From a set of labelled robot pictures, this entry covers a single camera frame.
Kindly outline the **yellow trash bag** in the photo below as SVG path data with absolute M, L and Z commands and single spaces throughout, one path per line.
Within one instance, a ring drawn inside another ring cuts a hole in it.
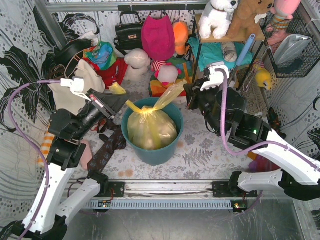
M 136 147 L 158 150 L 167 147 L 178 136 L 175 122 L 163 111 L 184 91 L 185 80 L 171 85 L 156 101 L 153 107 L 139 108 L 132 101 L 126 105 L 133 111 L 127 121 L 128 139 Z

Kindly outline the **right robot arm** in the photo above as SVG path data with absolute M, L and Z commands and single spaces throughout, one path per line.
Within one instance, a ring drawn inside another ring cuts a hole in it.
M 231 87 L 202 89 L 199 79 L 185 84 L 191 110 L 199 109 L 207 129 L 221 137 L 225 149 L 234 156 L 250 152 L 266 158 L 276 170 L 234 171 L 228 181 L 232 195 L 252 191 L 280 191 L 287 196 L 310 201 L 320 197 L 320 163 L 287 143 L 266 122 L 245 113 L 245 99 Z

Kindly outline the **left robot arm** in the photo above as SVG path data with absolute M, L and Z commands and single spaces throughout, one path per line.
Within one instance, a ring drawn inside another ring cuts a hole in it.
M 127 142 L 121 126 L 113 122 L 129 95 L 127 93 L 100 93 L 93 89 L 87 92 L 88 100 L 78 114 L 66 109 L 55 111 L 50 117 L 49 133 L 54 136 L 44 163 L 46 172 L 35 202 L 25 219 L 9 223 L 0 233 L 3 240 L 11 235 L 19 239 L 61 240 L 77 213 L 93 197 L 112 195 L 109 178 L 103 169 L 117 150 Z M 85 153 L 84 136 L 94 125 L 105 120 L 98 128 L 104 144 L 87 165 L 88 174 L 66 200 L 62 200 L 65 188 Z

